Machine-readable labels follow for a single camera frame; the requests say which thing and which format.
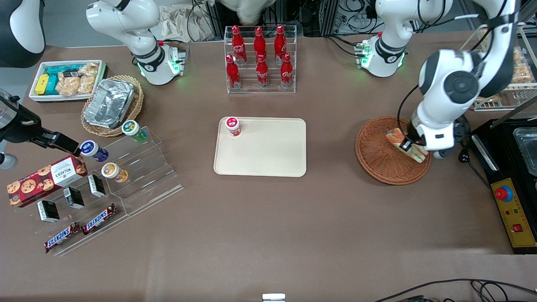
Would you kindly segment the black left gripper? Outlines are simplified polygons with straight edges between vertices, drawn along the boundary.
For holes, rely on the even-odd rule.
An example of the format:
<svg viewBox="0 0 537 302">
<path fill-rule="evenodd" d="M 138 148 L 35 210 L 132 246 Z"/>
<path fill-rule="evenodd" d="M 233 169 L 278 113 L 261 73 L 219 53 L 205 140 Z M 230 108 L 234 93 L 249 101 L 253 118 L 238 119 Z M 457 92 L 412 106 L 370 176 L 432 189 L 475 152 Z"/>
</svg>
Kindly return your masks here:
<svg viewBox="0 0 537 302">
<path fill-rule="evenodd" d="M 471 134 L 471 127 L 468 122 L 467 118 L 458 118 L 454 122 L 454 141 L 455 144 L 459 144 L 461 146 L 464 145 L 464 141 L 470 137 Z M 406 153 L 410 153 L 413 150 L 413 147 L 415 146 L 415 142 L 412 139 L 409 139 L 408 136 L 405 133 L 401 133 L 402 138 L 401 142 L 399 143 L 399 149 L 401 151 L 404 151 Z M 444 159 L 445 157 L 448 157 L 453 152 L 454 147 L 451 147 L 449 149 L 434 151 L 433 156 L 436 159 Z"/>
</svg>

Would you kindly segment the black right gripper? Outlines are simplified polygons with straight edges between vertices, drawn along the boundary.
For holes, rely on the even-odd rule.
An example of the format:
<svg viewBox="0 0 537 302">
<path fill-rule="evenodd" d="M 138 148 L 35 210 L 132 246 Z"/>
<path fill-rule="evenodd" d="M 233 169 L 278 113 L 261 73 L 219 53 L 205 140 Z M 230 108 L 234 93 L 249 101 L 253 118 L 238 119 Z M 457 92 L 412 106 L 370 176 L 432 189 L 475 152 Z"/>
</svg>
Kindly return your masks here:
<svg viewBox="0 0 537 302">
<path fill-rule="evenodd" d="M 48 129 L 42 129 L 38 115 L 19 104 L 18 97 L 1 98 L 0 138 L 9 143 L 43 143 L 45 148 L 58 149 L 79 156 L 79 143 L 70 137 Z"/>
</svg>

